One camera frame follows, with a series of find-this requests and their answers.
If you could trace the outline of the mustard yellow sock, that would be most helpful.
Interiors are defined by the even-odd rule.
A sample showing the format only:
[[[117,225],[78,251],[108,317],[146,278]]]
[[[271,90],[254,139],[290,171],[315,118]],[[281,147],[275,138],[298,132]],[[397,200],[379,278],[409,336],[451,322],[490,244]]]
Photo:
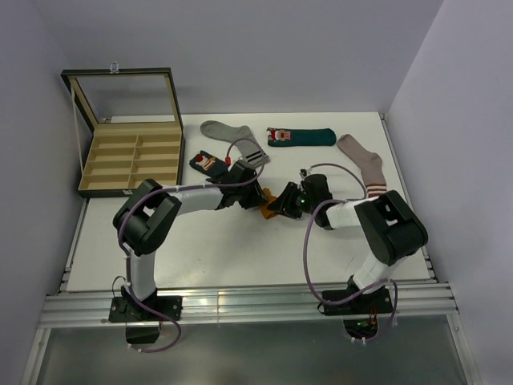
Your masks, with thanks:
[[[259,209],[262,217],[265,220],[270,220],[277,216],[277,213],[269,208],[269,206],[276,200],[276,197],[274,195],[268,195],[266,198],[267,201],[260,204]]]

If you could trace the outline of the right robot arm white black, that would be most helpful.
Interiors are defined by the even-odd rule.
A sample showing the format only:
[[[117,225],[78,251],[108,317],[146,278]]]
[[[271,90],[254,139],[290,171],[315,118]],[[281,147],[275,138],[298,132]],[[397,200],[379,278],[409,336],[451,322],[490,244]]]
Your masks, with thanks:
[[[284,217],[299,219],[310,215],[303,241],[303,269],[312,294],[329,303],[316,291],[309,273],[308,248],[312,227],[321,229],[361,229],[369,252],[362,266],[347,282],[349,292],[335,303],[347,302],[351,310],[362,313],[374,304],[374,292],[392,282],[391,275],[407,257],[428,242],[425,226],[395,190],[360,200],[335,200],[327,177],[305,176],[298,184],[290,182],[269,210]]]

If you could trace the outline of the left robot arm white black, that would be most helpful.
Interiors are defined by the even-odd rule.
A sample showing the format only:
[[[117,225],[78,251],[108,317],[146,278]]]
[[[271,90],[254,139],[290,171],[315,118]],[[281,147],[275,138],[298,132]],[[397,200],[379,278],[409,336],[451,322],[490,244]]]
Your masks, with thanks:
[[[268,201],[256,169],[238,160],[227,172],[200,184],[164,186],[146,179],[115,214],[118,244],[127,259],[127,311],[147,320],[156,310],[155,259],[179,216],[238,204],[254,209]]]

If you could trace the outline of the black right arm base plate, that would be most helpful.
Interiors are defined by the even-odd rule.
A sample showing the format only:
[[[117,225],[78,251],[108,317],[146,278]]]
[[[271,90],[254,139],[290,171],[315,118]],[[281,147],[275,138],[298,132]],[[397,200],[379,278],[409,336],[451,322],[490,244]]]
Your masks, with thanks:
[[[389,290],[382,287],[341,305],[319,303],[317,310],[325,316],[389,314],[393,310],[393,302]]]

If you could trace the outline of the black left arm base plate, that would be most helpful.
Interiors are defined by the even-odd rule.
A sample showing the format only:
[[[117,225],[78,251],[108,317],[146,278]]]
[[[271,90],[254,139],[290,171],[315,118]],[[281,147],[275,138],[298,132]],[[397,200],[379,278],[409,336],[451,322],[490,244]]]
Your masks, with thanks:
[[[154,294],[142,300],[142,303],[161,314],[165,314],[169,318],[176,321],[180,320],[182,310],[181,296],[161,297]],[[109,322],[155,322],[161,320],[163,320],[162,317],[137,305],[129,294],[121,297],[114,297],[112,299],[111,309],[108,316]]]

